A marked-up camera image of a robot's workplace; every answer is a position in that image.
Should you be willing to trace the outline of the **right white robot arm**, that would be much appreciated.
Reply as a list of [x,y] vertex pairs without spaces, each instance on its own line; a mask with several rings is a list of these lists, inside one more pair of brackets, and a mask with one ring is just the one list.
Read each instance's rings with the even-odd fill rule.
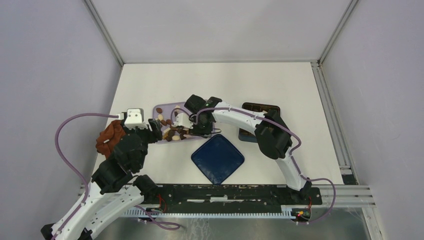
[[172,125],[185,128],[200,137],[210,137],[215,123],[228,124],[253,134],[259,150],[266,157],[275,160],[289,188],[289,199],[302,204],[309,198],[312,184],[303,176],[293,157],[301,145],[300,138],[289,130],[280,114],[275,110],[266,113],[235,107],[220,98],[205,100],[191,95],[184,103],[188,112],[181,111]]

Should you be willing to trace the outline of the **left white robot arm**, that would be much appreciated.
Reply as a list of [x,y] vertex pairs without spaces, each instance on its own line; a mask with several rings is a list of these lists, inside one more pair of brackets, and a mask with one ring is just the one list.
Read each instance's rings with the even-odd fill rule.
[[157,198],[157,185],[148,175],[135,176],[143,168],[148,145],[162,139],[160,121],[124,122],[124,136],[91,177],[84,195],[56,223],[44,225],[46,240],[94,240],[125,211]]

